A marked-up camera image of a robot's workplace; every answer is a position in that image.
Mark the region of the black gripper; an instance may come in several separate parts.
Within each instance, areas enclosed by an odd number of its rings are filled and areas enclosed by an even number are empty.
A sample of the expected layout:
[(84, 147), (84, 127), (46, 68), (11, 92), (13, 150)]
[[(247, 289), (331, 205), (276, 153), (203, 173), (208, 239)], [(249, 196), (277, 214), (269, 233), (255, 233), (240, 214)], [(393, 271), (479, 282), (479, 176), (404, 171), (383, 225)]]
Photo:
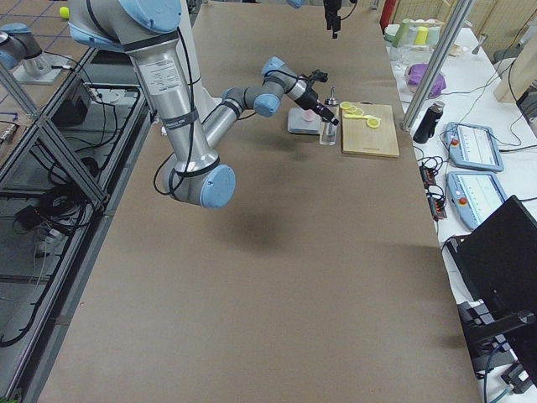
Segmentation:
[(298, 105), (304, 110), (311, 110), (320, 116), (325, 123), (338, 125), (337, 113), (330, 111), (325, 104), (318, 99), (318, 94), (313, 90), (310, 83), (306, 84), (304, 92), (298, 97)]
[(325, 9), (326, 29), (331, 29), (332, 38), (337, 39), (341, 30), (341, 17), (338, 15), (341, 9), (341, 0), (323, 0)]

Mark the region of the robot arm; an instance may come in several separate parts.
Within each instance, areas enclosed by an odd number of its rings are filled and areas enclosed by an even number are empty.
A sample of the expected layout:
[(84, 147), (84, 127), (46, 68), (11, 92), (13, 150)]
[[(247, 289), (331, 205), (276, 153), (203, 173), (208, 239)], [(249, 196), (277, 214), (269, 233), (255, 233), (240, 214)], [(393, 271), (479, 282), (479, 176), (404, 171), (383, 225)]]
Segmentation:
[(247, 110), (271, 117), (287, 96), (322, 121), (339, 123), (312, 88), (326, 74), (299, 75), (277, 57), (263, 67), (261, 85), (233, 87), (214, 101), (199, 78), (185, 1), (70, 1), (68, 8), (73, 40), (131, 59), (174, 151), (162, 171), (165, 196), (208, 209), (232, 199), (236, 176), (215, 147)]
[[(292, 8), (301, 8), (303, 0), (286, 0)], [(324, 17), (326, 21), (326, 29), (331, 31), (331, 37), (336, 39), (341, 30), (341, 0), (323, 0)]]

